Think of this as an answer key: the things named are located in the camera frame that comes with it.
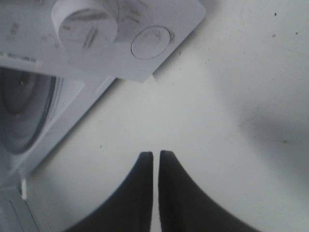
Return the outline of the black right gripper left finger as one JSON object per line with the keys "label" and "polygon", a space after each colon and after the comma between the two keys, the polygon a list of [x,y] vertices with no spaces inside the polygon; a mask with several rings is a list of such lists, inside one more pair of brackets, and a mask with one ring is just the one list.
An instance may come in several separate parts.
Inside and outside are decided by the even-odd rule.
{"label": "black right gripper left finger", "polygon": [[68,232],[149,232],[153,209],[153,154],[141,152],[118,189]]}

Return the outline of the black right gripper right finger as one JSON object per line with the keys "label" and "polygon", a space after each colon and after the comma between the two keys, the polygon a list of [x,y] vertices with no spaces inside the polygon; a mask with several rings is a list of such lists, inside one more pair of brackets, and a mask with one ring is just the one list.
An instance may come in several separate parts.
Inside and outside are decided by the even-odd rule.
{"label": "black right gripper right finger", "polygon": [[213,201],[171,151],[160,152],[158,203],[164,232],[256,231]]}

